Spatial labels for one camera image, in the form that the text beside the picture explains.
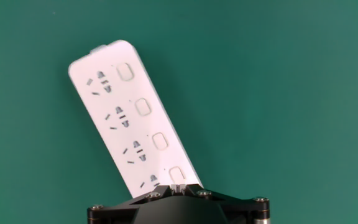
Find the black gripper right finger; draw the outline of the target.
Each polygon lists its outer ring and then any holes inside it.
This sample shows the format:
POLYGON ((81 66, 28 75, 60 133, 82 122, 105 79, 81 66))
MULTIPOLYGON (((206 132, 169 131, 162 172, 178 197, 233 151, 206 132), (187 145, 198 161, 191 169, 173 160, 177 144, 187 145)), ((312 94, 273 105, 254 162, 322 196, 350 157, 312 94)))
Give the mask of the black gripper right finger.
POLYGON ((269 223, 270 200, 264 196, 235 198, 203 188, 198 184, 180 184, 178 195, 185 197, 183 216, 190 223, 269 223))

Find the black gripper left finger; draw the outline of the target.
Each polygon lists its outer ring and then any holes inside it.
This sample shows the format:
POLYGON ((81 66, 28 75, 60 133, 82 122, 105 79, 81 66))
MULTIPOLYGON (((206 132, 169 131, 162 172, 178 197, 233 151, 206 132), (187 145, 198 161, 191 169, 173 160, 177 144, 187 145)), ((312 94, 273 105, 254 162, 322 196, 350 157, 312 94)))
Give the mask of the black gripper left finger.
POLYGON ((87 209, 87 223, 168 223, 162 219, 163 211, 147 209, 152 202, 174 196, 178 189, 177 184, 158 185, 150 192, 113 207, 93 205, 87 209))

